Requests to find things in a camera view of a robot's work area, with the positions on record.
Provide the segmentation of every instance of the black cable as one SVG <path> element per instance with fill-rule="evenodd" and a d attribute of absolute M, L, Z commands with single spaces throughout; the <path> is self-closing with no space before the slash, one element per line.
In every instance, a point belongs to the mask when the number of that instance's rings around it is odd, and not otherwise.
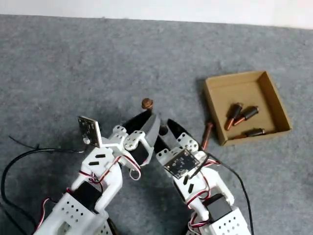
<path fill-rule="evenodd" d="M 22 143 L 22 142 L 18 141 L 17 139 L 13 138 L 12 136 L 9 136 L 9 138 L 11 140 L 13 140 L 14 142 L 16 142 L 16 143 L 18 143 L 18 144 L 20 144 L 20 145 L 22 145 L 24 147 L 31 148 L 31 149 L 39 149 L 39 144 L 36 147 L 33 147 L 33 146 L 30 146 L 30 145 L 27 145 L 25 143 Z"/>
<path fill-rule="evenodd" d="M 22 213 L 33 225 L 34 227 L 37 226 L 37 222 L 35 221 L 35 219 L 25 210 L 23 210 L 22 208 L 20 208 L 19 206 L 17 206 L 16 204 L 14 204 L 13 202 L 11 202 L 5 195 L 5 178 L 6 175 L 9 171 L 9 169 L 11 168 L 11 166 L 16 163 L 18 160 L 34 154 L 34 153 L 40 153 L 40 152 L 50 152 L 50 153 L 54 153 L 54 152 L 61 152 L 61 153 L 84 153 L 85 150 L 87 149 L 87 146 L 84 150 L 81 151 L 77 151 L 77 150 L 68 150 L 68 149 L 58 149 L 58 148 L 42 148 L 42 149 L 34 149 L 34 150 L 30 150 L 28 152 L 25 152 L 23 154 L 20 154 L 19 156 L 17 156 L 16 158 L 14 158 L 4 169 L 3 174 L 2 174 L 2 178 L 1 178 L 1 196 L 3 198 L 3 201 L 11 206 L 12 208 L 16 209 L 17 211 L 19 211 L 20 213 Z"/>
<path fill-rule="evenodd" d="M 206 161 L 209 159 L 209 155 L 207 154 L 204 161 L 201 163 L 201 165 L 196 169 L 196 171 L 189 177 L 189 179 L 192 179 L 196 174 L 198 174 L 201 169 L 204 167 Z"/>
<path fill-rule="evenodd" d="M 0 202 L 0 207 L 3 210 L 4 214 L 8 217 L 8 219 L 15 225 L 15 227 L 20 230 L 20 232 L 24 235 L 27 235 L 27 233 L 20 227 L 20 225 L 13 219 L 13 217 L 10 215 L 10 213 L 5 209 L 5 207 Z"/>
<path fill-rule="evenodd" d="M 212 154 L 210 153 L 206 153 L 207 156 L 210 156 L 211 158 L 213 158 L 214 160 L 218 161 L 221 165 L 223 165 L 225 168 L 227 168 L 228 170 L 230 170 L 234 175 L 236 175 L 236 177 L 238 178 L 238 180 L 240 181 L 240 184 L 241 184 L 241 187 L 244 191 L 244 194 L 245 194 L 245 197 L 246 197 L 246 203 L 247 203 L 247 206 L 248 206 L 248 211 L 249 211 L 249 220 L 250 220 L 250 230 L 251 230 L 251 235 L 254 235 L 254 229 L 253 229 L 253 220 L 252 220 L 252 211 L 251 211 L 251 206 L 250 206 L 250 200 L 249 200 L 249 197 L 248 197 L 248 194 L 246 192 L 246 188 L 245 188 L 245 185 L 242 181 L 242 179 L 240 178 L 239 174 L 234 170 L 232 169 L 230 166 L 228 166 L 227 164 L 223 163 L 221 160 L 219 160 L 217 157 L 213 156 Z"/>

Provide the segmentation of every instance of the perforated white panel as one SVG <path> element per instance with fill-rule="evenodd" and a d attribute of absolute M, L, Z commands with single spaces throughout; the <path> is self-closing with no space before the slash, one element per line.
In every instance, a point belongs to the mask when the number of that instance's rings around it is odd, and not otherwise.
<path fill-rule="evenodd" d="M 203 230 L 204 235 L 251 235 L 239 208 Z"/>

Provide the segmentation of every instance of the cardboard box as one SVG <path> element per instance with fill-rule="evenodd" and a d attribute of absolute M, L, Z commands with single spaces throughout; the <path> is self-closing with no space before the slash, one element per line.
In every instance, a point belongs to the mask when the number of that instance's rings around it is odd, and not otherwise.
<path fill-rule="evenodd" d="M 268 139 L 284 135 L 291 130 L 291 123 L 279 97 L 277 88 L 266 71 L 210 77 L 204 84 L 220 145 Z M 226 131 L 227 112 L 233 103 L 243 103 L 243 110 L 256 105 L 259 113 Z M 266 135 L 232 140 L 233 137 L 253 128 L 264 128 Z"/>

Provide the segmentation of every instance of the small copper object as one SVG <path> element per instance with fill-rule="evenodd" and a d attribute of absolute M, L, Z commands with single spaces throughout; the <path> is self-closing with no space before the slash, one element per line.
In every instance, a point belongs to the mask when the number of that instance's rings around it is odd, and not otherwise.
<path fill-rule="evenodd" d="M 262 129 L 262 128 L 252 129 L 247 132 L 244 132 L 242 135 L 235 136 L 234 138 L 232 138 L 232 140 L 253 137 L 253 136 L 262 136 L 265 134 L 266 134 L 265 129 Z"/>
<path fill-rule="evenodd" d="M 230 107 L 230 110 L 228 112 L 228 119 L 225 124 L 225 130 L 229 131 L 230 127 L 232 126 L 234 120 L 239 116 L 240 111 L 243 108 L 242 103 L 235 103 Z"/>
<path fill-rule="evenodd" d="M 206 125 L 205 125 L 205 131 L 204 131 L 204 134 L 203 134 L 203 139 L 202 139 L 202 143 L 201 143 L 201 146 L 202 146 L 202 149 L 203 150 L 206 150 L 208 144 L 209 144 L 209 139 L 211 137 L 211 132 L 212 132 L 212 128 L 213 128 L 213 123 L 212 122 L 208 122 Z"/>
<path fill-rule="evenodd" d="M 153 100 L 149 98 L 144 98 L 141 102 L 141 107 L 146 110 L 152 110 L 153 109 Z"/>
<path fill-rule="evenodd" d="M 259 107 L 251 106 L 241 113 L 240 117 L 234 121 L 233 125 L 236 126 L 243 121 L 247 121 L 248 119 L 250 119 L 251 117 L 253 117 L 254 115 L 258 113 L 259 113 Z"/>

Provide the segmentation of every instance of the robotic arm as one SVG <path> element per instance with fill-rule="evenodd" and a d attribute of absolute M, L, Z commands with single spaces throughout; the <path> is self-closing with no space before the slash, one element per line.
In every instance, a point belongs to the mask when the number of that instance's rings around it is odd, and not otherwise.
<path fill-rule="evenodd" d="M 178 143 L 170 148 L 158 135 L 160 119 L 151 111 L 115 126 L 108 138 L 101 136 L 97 121 L 86 117 L 78 117 L 78 121 L 84 143 L 95 148 L 52 213 L 39 223 L 35 235 L 118 234 L 106 207 L 122 188 L 120 165 L 138 180 L 141 166 L 150 162 L 153 152 L 173 178 L 182 200 L 194 211 L 186 235 L 250 235 L 242 213 L 234 206 L 234 196 L 218 172 L 209 168 L 219 162 L 209 159 L 178 123 L 167 122 Z"/>
<path fill-rule="evenodd" d="M 208 168 L 219 162 L 209 159 L 199 144 L 178 123 L 168 120 L 178 146 L 170 148 L 159 136 L 156 158 L 163 165 L 181 198 L 194 213 L 187 235 L 250 235 L 234 196 L 217 171 Z"/>
<path fill-rule="evenodd" d="M 95 148 L 83 160 L 71 188 L 63 195 L 36 235 L 115 235 L 105 208 L 122 188 L 119 164 L 138 180 L 140 167 L 150 162 L 160 119 L 145 111 L 122 126 L 115 126 L 109 138 L 102 137 L 97 121 L 78 117 L 83 140 Z"/>

